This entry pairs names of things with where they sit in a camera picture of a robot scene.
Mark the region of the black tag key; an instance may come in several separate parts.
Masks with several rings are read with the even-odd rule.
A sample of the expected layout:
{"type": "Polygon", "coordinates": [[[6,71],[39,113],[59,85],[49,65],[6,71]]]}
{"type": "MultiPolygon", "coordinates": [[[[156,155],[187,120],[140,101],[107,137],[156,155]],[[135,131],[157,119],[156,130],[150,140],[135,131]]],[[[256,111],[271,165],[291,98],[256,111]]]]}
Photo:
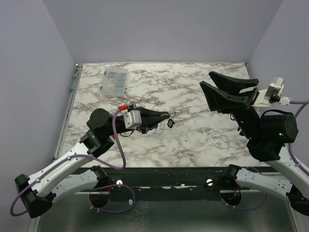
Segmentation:
{"type": "Polygon", "coordinates": [[[175,122],[170,118],[170,119],[168,120],[168,122],[167,122],[167,126],[168,126],[169,128],[172,128],[174,125],[175,125],[175,122]]]}

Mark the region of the metal key ring plate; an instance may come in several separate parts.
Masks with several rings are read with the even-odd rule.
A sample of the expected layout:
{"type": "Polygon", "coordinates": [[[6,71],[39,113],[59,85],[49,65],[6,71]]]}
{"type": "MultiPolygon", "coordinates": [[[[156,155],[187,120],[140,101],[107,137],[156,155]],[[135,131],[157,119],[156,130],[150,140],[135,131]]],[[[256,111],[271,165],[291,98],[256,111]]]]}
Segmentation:
{"type": "Polygon", "coordinates": [[[170,110],[169,111],[169,118],[168,118],[168,120],[171,118],[173,121],[174,121],[174,117],[176,116],[176,112],[175,111],[173,111],[173,110],[170,110]]]}

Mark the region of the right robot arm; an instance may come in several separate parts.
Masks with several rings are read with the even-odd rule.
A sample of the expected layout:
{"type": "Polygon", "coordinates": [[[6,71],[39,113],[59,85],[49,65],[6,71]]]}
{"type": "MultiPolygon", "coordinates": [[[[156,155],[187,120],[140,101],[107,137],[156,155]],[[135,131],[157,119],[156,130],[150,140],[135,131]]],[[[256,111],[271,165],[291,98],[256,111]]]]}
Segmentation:
{"type": "Polygon", "coordinates": [[[276,179],[230,164],[214,186],[230,189],[234,194],[226,204],[235,207],[241,201],[242,188],[255,189],[286,201],[295,211],[309,214],[309,169],[289,152],[297,135],[295,115],[271,109],[274,104],[289,105],[291,98],[282,94],[282,78],[275,78],[267,89],[259,90],[257,79],[238,79],[218,72],[209,73],[213,84],[200,82],[211,111],[231,115],[240,135],[248,139],[250,155],[277,170],[276,179]]]}

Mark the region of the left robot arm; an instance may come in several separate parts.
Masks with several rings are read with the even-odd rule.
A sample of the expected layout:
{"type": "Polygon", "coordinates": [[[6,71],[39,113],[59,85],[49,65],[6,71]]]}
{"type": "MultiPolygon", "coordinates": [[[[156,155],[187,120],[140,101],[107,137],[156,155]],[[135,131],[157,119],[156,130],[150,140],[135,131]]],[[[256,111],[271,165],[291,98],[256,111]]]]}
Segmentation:
{"type": "Polygon", "coordinates": [[[118,135],[129,131],[146,134],[169,119],[169,112],[134,104],[119,106],[114,114],[102,108],[94,110],[86,123],[88,131],[65,155],[34,174],[20,174],[15,178],[18,195],[12,202],[10,214],[37,218],[64,196],[108,188],[108,177],[101,167],[95,166],[80,175],[73,172],[93,160],[112,169],[125,169],[126,158],[118,135]]]}

